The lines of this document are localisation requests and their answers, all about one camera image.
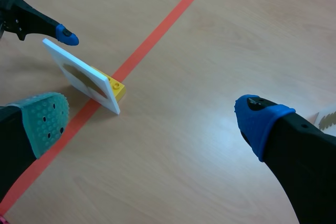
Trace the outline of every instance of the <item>wood grain surface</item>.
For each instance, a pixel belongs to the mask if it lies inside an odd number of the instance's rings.
[[[25,0],[80,39],[66,50],[108,74],[180,0]],[[43,36],[0,43],[0,103],[70,87]],[[12,224],[297,224],[240,136],[252,93],[309,117],[335,103],[336,0],[196,0],[6,217]]]

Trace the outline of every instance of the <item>textured rubber pad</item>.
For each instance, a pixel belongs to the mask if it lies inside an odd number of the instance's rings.
[[[21,109],[23,126],[36,158],[61,137],[68,123],[69,104],[60,93],[44,93],[7,106]]]

